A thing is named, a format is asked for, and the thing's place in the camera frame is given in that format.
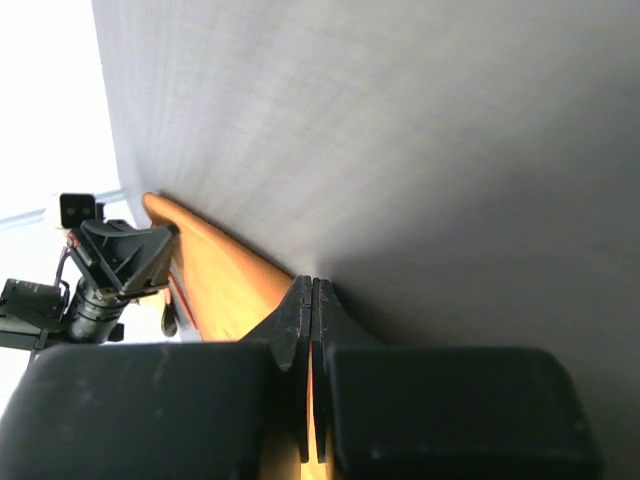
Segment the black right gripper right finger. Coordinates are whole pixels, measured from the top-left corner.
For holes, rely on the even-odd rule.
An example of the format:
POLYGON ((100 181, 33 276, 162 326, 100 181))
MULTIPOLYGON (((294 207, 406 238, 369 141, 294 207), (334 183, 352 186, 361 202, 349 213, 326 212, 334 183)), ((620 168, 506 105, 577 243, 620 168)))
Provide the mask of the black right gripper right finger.
POLYGON ((311 306, 311 366, 315 443, 320 463, 328 462, 330 381, 328 362, 334 347, 380 346, 345 309, 332 283, 314 278, 311 306))

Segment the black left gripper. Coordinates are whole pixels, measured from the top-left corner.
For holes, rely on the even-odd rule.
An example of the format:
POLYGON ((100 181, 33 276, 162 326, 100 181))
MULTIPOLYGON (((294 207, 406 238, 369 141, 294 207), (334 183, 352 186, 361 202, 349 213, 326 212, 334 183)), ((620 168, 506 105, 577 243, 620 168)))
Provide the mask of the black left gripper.
POLYGON ((166 288, 177 243, 172 224, 136 229, 124 220, 87 220, 79 227, 79 241, 68 234, 69 255, 81 278, 64 314, 67 341, 123 341, 119 320, 129 301, 105 295, 151 295, 166 288))

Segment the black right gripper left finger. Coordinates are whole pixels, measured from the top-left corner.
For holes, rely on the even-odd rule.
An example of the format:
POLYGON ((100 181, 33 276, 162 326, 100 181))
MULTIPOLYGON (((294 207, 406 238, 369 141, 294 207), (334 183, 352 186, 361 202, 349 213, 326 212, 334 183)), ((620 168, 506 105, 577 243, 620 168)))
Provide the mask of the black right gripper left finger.
POLYGON ((295 277, 279 305, 240 339, 242 343, 260 343, 269 347, 279 382, 275 404, 282 411, 284 429, 295 442, 303 463, 309 461, 312 292, 311 277, 295 277))

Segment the orange cloth napkin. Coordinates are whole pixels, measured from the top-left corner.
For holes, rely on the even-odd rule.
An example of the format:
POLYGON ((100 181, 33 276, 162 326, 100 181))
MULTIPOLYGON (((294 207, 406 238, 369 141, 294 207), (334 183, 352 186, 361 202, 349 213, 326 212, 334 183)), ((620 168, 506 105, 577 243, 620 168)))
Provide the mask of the orange cloth napkin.
POLYGON ((179 230, 173 260, 176 299, 202 340, 234 341, 272 313, 292 277, 186 207, 147 192, 153 225, 179 230))

